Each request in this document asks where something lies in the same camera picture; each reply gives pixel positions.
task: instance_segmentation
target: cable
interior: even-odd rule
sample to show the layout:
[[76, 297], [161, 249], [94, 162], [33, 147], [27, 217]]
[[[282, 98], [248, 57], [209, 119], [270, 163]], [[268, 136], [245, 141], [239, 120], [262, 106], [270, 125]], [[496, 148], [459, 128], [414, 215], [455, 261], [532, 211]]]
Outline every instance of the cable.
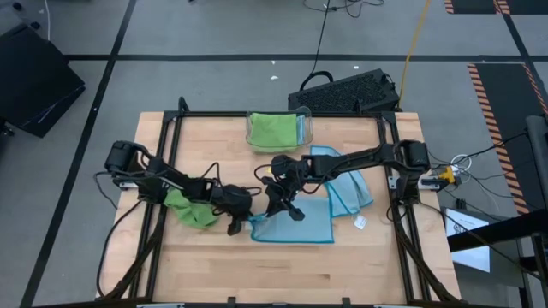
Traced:
[[[327, 0], [327, 7], [329, 8], [329, 4], [331, 3], [331, 0]], [[322, 45], [322, 38], [324, 37], [324, 28], [325, 28], [325, 21], [327, 20], [327, 12], [329, 10], [325, 10], [324, 14], [324, 23], [322, 23], [322, 31], [319, 33], [319, 42], [318, 42], [318, 49], [316, 50], [316, 57], [314, 58], [314, 66], [312, 67], [312, 72], [310, 74], [314, 73], [314, 70], [316, 70], [316, 64], [318, 63], [318, 56], [319, 56], [319, 47]]]
[[144, 169], [146, 169], [146, 167], [148, 167], [148, 163], [145, 162], [145, 155], [143, 155], [143, 154], [140, 155], [140, 164], [143, 165]]
[[468, 157], [466, 154], [458, 154], [458, 155], [455, 155], [451, 161], [450, 161], [450, 164], [451, 165], [456, 165], [455, 163], [455, 160], [459, 157], [463, 157], [463, 159], [467, 159], [468, 160], [468, 166], [466, 166], [466, 168], [463, 169], [463, 171], [469, 171], [470, 170], [470, 167], [472, 167], [472, 158]]
[[[458, 200], [459, 198], [455, 197], [454, 194], [452, 194], [451, 192], [449, 192], [448, 190], [444, 189], [444, 192], [446, 192], [447, 194], [449, 194], [451, 197], [453, 197], [455, 200]], [[479, 207], [473, 205], [473, 204], [470, 204], [468, 201], [464, 201], [466, 203], [466, 205], [470, 206], [471, 208], [473, 209], [476, 209], [478, 212], [480, 212], [481, 214], [484, 214], [485, 216], [491, 218], [492, 220], [495, 220], [495, 221], [498, 221], [498, 222], [501, 222], [500, 219], [498, 218], [495, 218], [494, 216], [492, 216], [491, 214], [488, 214], [487, 212], [485, 212], [484, 210], [480, 209]]]
[[106, 193], [104, 193], [103, 188], [101, 187], [101, 184], [99, 183], [99, 180], [98, 180], [98, 176], [100, 176], [100, 175], [109, 175], [109, 174], [110, 173], [108, 173], [106, 171], [98, 172], [95, 175], [93, 175], [93, 180], [95, 181], [95, 185], [97, 185], [97, 188], [99, 189], [99, 192], [103, 195], [103, 197], [106, 198], [107, 200], [109, 200], [110, 204], [112, 205], [112, 207], [115, 210], [118, 210], [118, 207], [116, 206], [114, 201]]
[[307, 4], [307, 0], [302, 0], [302, 5], [307, 8], [307, 9], [311, 9], [311, 10], [315, 10], [315, 11], [318, 11], [318, 12], [322, 12], [324, 13], [326, 10], [327, 11], [331, 11], [331, 12], [337, 12], [339, 9], [347, 9], [351, 6], [353, 6], [354, 4], [357, 4], [357, 3], [365, 3], [365, 4], [370, 4], [370, 5], [374, 5], [374, 6], [381, 6], [384, 4], [384, 0], [378, 0], [378, 3], [371, 3], [371, 2], [368, 2], [368, 1], [365, 1], [365, 0], [358, 0], [358, 1], [351, 1], [351, 0], [348, 0], [350, 2], [350, 4], [345, 4], [343, 6], [332, 6], [332, 7], [325, 7], [325, 9], [317, 9], [317, 8], [313, 8], [311, 6], [309, 6]]
[[[272, 168], [272, 166], [276, 166], [276, 165], [278, 165], [278, 164], [282, 164], [282, 163], [274, 163], [274, 164], [272, 164], [272, 163], [266, 163], [266, 164], [262, 164], [262, 165], [258, 166], [258, 167], [255, 168], [255, 170], [253, 171], [253, 174], [255, 175], [255, 179], [257, 179], [257, 181], [259, 181], [259, 182], [262, 183], [263, 181], [262, 181], [262, 180], [259, 178], [259, 176], [257, 175], [257, 171], [261, 170], [262, 168], [266, 168], [266, 167], [271, 167], [271, 168]], [[274, 177], [276, 178], [276, 181], [279, 181], [279, 178], [278, 178], [277, 176], [274, 175]], [[278, 188], [280, 188], [280, 189], [282, 190], [282, 192], [284, 191], [283, 187], [282, 187], [280, 184], [274, 182], [274, 183], [272, 183], [272, 185], [277, 186]]]
[[103, 245], [103, 252], [101, 252], [101, 258], [99, 259], [99, 267], [97, 269], [97, 275], [95, 277], [95, 286], [97, 287], [97, 292], [99, 293], [99, 296], [100, 297], [104, 297], [104, 293], [103, 293], [103, 290], [101, 290], [101, 270], [103, 270], [103, 262], [104, 262], [104, 255], [106, 254], [106, 248], [107, 246], [109, 245], [109, 241], [110, 241], [110, 237], [112, 236], [112, 233], [114, 232], [114, 230], [116, 229], [116, 227], [118, 227], [118, 225], [120, 224], [120, 222], [122, 222], [122, 220], [124, 218], [126, 218], [129, 214], [131, 214], [135, 209], [137, 209], [137, 206], [139, 206], [139, 204], [141, 204], [142, 201], [139, 201], [137, 202], [134, 206], [132, 206], [127, 212], [125, 212], [121, 217], [120, 219], [118, 219], [114, 225], [112, 226], [112, 228], [110, 228], [110, 231], [109, 233], [106, 235], [106, 239], [104, 240], [104, 245]]
[[485, 180], [489, 180], [489, 179], [492, 179], [492, 178], [496, 178], [496, 177], [498, 177], [498, 176], [505, 176], [505, 175], [507, 175], [507, 174], [509, 174], [509, 173], [514, 172], [514, 170], [519, 169], [520, 167], [525, 166], [526, 164], [528, 164], [528, 163], [530, 163], [530, 162], [533, 162], [533, 159], [529, 159], [529, 160], [527, 160], [527, 161], [525, 161], [525, 162], [523, 162], [523, 163], [517, 163], [517, 164], [514, 166], [513, 170], [506, 171], [506, 172], [504, 172], [504, 173], [502, 173], [502, 174], [498, 174], [498, 175], [489, 175], [489, 176], [484, 177], [484, 178], [476, 177], [476, 180], [478, 180], [478, 181], [485, 181]]
[[521, 271], [525, 272], [525, 273], [528, 273], [529, 275], [537, 278], [538, 280], [540, 281], [543, 281], [542, 278], [533, 273], [531, 270], [529, 269], [526, 269], [524, 268], [523, 266], [519, 265], [516, 261], [512, 260], [512, 258], [508, 257], [507, 255], [505, 255], [504, 253], [502, 253], [501, 251], [499, 251], [497, 248], [493, 247], [491, 244], [487, 243], [486, 240], [482, 239], [479, 235], [477, 235], [476, 233], [468, 230], [467, 228], [465, 228], [464, 226], [462, 226], [459, 222], [457, 222], [455, 219], [453, 219], [452, 217], [449, 217], [447, 216], [445, 213], [443, 213], [441, 210], [438, 210], [437, 208], [431, 206], [431, 205], [428, 205], [428, 204], [424, 204], [422, 202], [419, 202], [419, 204], [427, 207], [427, 208], [430, 208], [432, 210], [435, 210], [436, 212], [438, 212], [442, 217], [445, 217], [449, 220], [451, 220], [455, 225], [461, 227], [466, 233], [472, 235], [476, 240], [478, 240], [481, 244], [485, 245], [485, 246], [489, 246], [489, 248], [491, 248], [494, 252], [498, 253], [501, 257], [507, 259], [509, 262], [511, 262], [513, 265], [515, 265], [515, 267], [517, 267], [518, 269], [520, 269]]
[[497, 213], [500, 213], [500, 206], [498, 206], [498, 203], [497, 203], [497, 200], [495, 199], [495, 197], [493, 197], [492, 195], [487, 193], [486, 189], [483, 188], [483, 186], [479, 186], [479, 188], [481, 188], [481, 191], [483, 191], [483, 193], [485, 195], [487, 195], [487, 197], [489, 197], [491, 199], [491, 201], [495, 204], [495, 206], [497, 207]]
[[50, 18], [50, 6], [48, 5], [48, 0], [44, 0], [44, 6], [45, 6], [45, 13], [48, 17], [48, 41], [50, 41], [51, 38], [51, 18]]
[[422, 28], [422, 24], [425, 21], [426, 13], [428, 12], [428, 7], [430, 7], [431, 1], [432, 0], [426, 0], [425, 7], [422, 9], [422, 13], [420, 13], [419, 24], [417, 25], [417, 28], [414, 30], [413, 41], [411, 42], [411, 48], [409, 48], [408, 56], [405, 58], [405, 65], [403, 66], [403, 74], [402, 74], [402, 85], [400, 87], [400, 100], [398, 100], [397, 102], [397, 108], [401, 108], [402, 106], [403, 93], [405, 90], [405, 77], [408, 71], [409, 59], [411, 58], [411, 55], [413, 55], [414, 48], [416, 47], [417, 41], [419, 40], [420, 29]]
[[493, 150], [494, 148], [497, 148], [497, 147], [499, 147], [499, 146], [501, 146], [501, 145], [505, 145], [505, 144], [509, 143], [510, 141], [512, 141], [512, 140], [514, 140], [514, 139], [517, 139], [517, 138], [519, 138], [519, 137], [521, 137], [521, 136], [527, 136], [527, 134], [526, 134], [526, 133], [520, 133], [520, 134], [517, 134], [517, 135], [515, 135], [515, 136], [509, 137], [509, 138], [507, 138], [507, 139], [503, 139], [501, 142], [498, 142], [498, 143], [496, 143], [496, 144], [494, 144], [494, 145], [492, 145], [492, 146], [490, 146], [490, 147], [488, 147], [488, 148], [485, 148], [484, 150], [477, 151], [477, 152], [475, 152], [475, 153], [468, 154], [468, 155], [462, 157], [461, 159], [459, 159], [459, 160], [458, 160], [457, 162], [455, 162], [454, 164], [451, 164], [451, 163], [449, 163], [449, 162], [447, 162], [447, 161], [444, 161], [444, 160], [442, 160], [442, 159], [439, 159], [439, 158], [435, 157], [435, 156], [430, 152], [430, 150], [428, 150], [428, 154], [430, 154], [430, 156], [431, 156], [432, 158], [434, 158], [435, 160], [444, 163], [444, 164], [439, 164], [438, 166], [435, 166], [435, 167], [433, 167], [433, 168], [439, 168], [439, 167], [443, 167], [443, 166], [452, 166], [452, 165], [457, 165], [456, 167], [458, 168], [458, 164], [461, 163], [463, 160], [465, 160], [465, 159], [467, 159], [467, 158], [470, 158], [470, 157], [477, 157], [477, 156], [480, 155], [480, 154], [483, 154], [483, 153], [485, 153], [485, 152], [487, 152], [487, 151]]
[[[360, 8], [358, 10], [358, 14], [357, 15], [352, 15], [350, 13], [350, 10], [348, 10], [348, 8], [350, 6], [352, 6], [353, 4], [356, 4], [356, 3], [359, 3], [360, 4]], [[368, 1], [365, 1], [365, 0], [344, 0], [344, 9], [346, 9], [346, 14], [348, 14], [348, 16], [352, 17], [352, 18], [360, 18], [361, 16], [361, 8], [363, 7], [364, 4], [369, 4], [369, 5], [374, 5], [374, 6], [381, 6], [384, 4], [384, 0], [379, 0], [378, 3], [370, 3]]]
[[[399, 204], [398, 206], [400, 205], [403, 205], [404, 208], [403, 208], [403, 214], [400, 216], [400, 219], [398, 220], [399, 222], [408, 214], [408, 206], [406, 204]], [[391, 204], [388, 209], [386, 209], [386, 213], [384, 213], [386, 215], [386, 219], [388, 219], [390, 222], [395, 222], [396, 220], [393, 219], [393, 218], [390, 218], [390, 216], [388, 215], [390, 213], [390, 210], [392, 210], [392, 208], [394, 207], [393, 204]]]
[[[223, 182], [221, 181], [221, 165], [219, 164], [219, 162], [215, 162], [215, 163], [212, 163], [211, 166], [209, 166], [209, 168], [204, 172], [204, 174], [198, 178], [198, 179], [195, 179], [196, 181], [200, 181], [200, 180], [203, 180], [206, 175], [211, 171], [211, 169], [213, 169], [213, 167], [217, 167], [217, 178], [214, 178], [214, 180], [217, 181], [217, 184], [220, 186], [220, 187], [223, 187]], [[257, 196], [259, 194], [261, 194], [263, 192], [263, 188], [261, 187], [242, 187], [243, 189], [247, 190], [247, 191], [250, 191], [250, 190], [258, 190], [258, 192], [255, 192], [255, 193], [249, 193], [251, 195], [251, 197], [254, 197], [254, 196]], [[237, 193], [237, 192], [227, 192], [233, 196], [240, 196], [240, 197], [246, 197], [245, 195], [241, 194], [241, 193]]]
[[[473, 176], [472, 174], [470, 174], [470, 176], [472, 176], [472, 178], [473, 178], [475, 181], [477, 181], [478, 184], [479, 184], [481, 187], [483, 187], [487, 192], [492, 193], [492, 194], [494, 194], [495, 196], [498, 196], [498, 197], [500, 197], [500, 198], [511, 198], [511, 199], [514, 199], [513, 196], [504, 196], [504, 195], [502, 195], [502, 194], [493, 192], [491, 189], [487, 188], [480, 180], [477, 180], [477, 179], [475, 178], [475, 176]], [[534, 208], [535, 210], [540, 210], [539, 207], [537, 207], [537, 206], [535, 206], [535, 205], [533, 205], [533, 204], [530, 204], [530, 203], [527, 202], [527, 200], [525, 200], [524, 198], [521, 198], [521, 199], [525, 202], [525, 204], [529, 205], [530, 207]]]

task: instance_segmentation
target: white paper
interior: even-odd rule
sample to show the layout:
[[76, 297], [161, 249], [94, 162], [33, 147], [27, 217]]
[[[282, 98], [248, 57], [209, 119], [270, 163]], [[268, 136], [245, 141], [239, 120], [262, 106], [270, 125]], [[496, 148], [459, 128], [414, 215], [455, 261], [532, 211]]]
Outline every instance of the white paper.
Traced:
[[359, 230], [363, 230], [363, 228], [367, 225], [367, 219], [363, 217], [362, 215], [359, 215], [356, 217], [356, 220], [354, 221], [354, 225]]
[[[460, 223], [467, 230], [474, 230], [475, 228], [484, 227], [489, 224], [489, 222], [462, 214], [455, 210], [447, 209], [445, 215], [455, 219], [456, 222]], [[449, 218], [445, 218], [445, 233], [447, 236], [459, 234], [461, 232], [466, 231]], [[453, 262], [458, 264], [466, 265], [477, 270], [483, 270], [487, 273], [491, 271], [488, 246], [452, 252], [451, 257], [453, 258]]]

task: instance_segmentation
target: wooden table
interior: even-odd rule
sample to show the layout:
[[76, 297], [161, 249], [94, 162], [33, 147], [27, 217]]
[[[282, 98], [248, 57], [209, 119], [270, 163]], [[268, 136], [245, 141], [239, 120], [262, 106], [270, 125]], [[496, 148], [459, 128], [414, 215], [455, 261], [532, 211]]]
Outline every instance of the wooden table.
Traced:
[[[161, 112], [142, 113], [137, 127], [135, 142], [152, 153], [158, 144], [162, 116]], [[416, 114], [400, 113], [396, 118], [400, 139], [423, 140]], [[211, 163], [220, 162], [224, 183], [260, 185], [253, 170], [269, 163], [271, 156], [251, 152], [245, 140], [244, 117], [189, 117], [182, 123], [177, 169], [197, 176]], [[340, 152], [378, 145], [373, 119], [315, 118], [313, 129], [314, 145], [330, 145]], [[169, 132], [164, 152], [166, 161], [171, 135]], [[306, 151], [309, 149], [303, 148], [292, 156], [300, 157]], [[340, 304], [342, 297], [350, 297], [353, 304], [404, 304], [394, 227], [385, 217], [389, 197], [384, 169], [364, 169], [361, 173], [374, 198], [374, 203], [361, 211], [368, 224], [359, 230], [350, 217], [333, 219], [335, 244], [331, 245], [258, 243], [250, 239], [248, 230], [229, 237], [227, 216], [204, 231], [181, 225], [170, 212], [153, 300], [211, 303], [236, 296], [239, 303]], [[317, 194], [326, 196], [323, 187]], [[424, 203], [438, 207], [436, 193], [422, 191], [420, 196]], [[135, 190], [123, 192], [116, 219], [135, 201]], [[254, 197], [253, 213], [263, 212], [266, 205], [264, 194]], [[442, 217], [424, 206], [414, 208], [424, 259], [447, 289], [460, 298]], [[134, 261], [144, 209], [142, 205], [128, 216], [112, 235], [101, 275], [106, 292]], [[416, 270], [409, 260], [415, 298], [419, 299]], [[148, 270], [146, 264], [140, 294], [144, 294]]]

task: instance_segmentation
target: green towel in container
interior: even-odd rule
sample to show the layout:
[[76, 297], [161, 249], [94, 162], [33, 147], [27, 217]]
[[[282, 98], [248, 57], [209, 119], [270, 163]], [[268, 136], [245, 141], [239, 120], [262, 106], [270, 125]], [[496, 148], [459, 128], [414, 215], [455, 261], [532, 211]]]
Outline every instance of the green towel in container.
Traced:
[[253, 113], [247, 142], [255, 151], [292, 151], [297, 148], [297, 115]]

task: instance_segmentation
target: light blue towel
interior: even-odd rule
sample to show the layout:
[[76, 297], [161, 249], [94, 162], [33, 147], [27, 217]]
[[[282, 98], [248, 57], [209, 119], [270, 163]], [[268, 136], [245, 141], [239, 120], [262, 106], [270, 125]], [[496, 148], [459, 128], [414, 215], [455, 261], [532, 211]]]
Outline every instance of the light blue towel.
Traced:
[[[313, 145], [310, 149], [312, 155], [341, 156], [341, 153], [330, 146]], [[366, 180], [359, 170], [340, 174], [335, 180], [325, 183], [331, 202], [331, 216], [339, 217], [355, 215], [360, 209], [373, 202]]]
[[265, 243], [332, 244], [330, 202], [327, 198], [299, 196], [293, 205], [302, 210], [305, 219], [294, 221], [285, 210], [272, 217], [253, 216], [251, 239]]
[[305, 127], [305, 116], [297, 116], [297, 145], [305, 144], [305, 136], [307, 134]]
[[[313, 155], [340, 156], [329, 146], [311, 147]], [[293, 205], [301, 209], [305, 219], [296, 222], [287, 211], [266, 217], [261, 214], [249, 218], [253, 225], [252, 240], [267, 243], [332, 244], [333, 217], [355, 215], [373, 200], [360, 171], [340, 174], [325, 183], [328, 198], [300, 194]]]

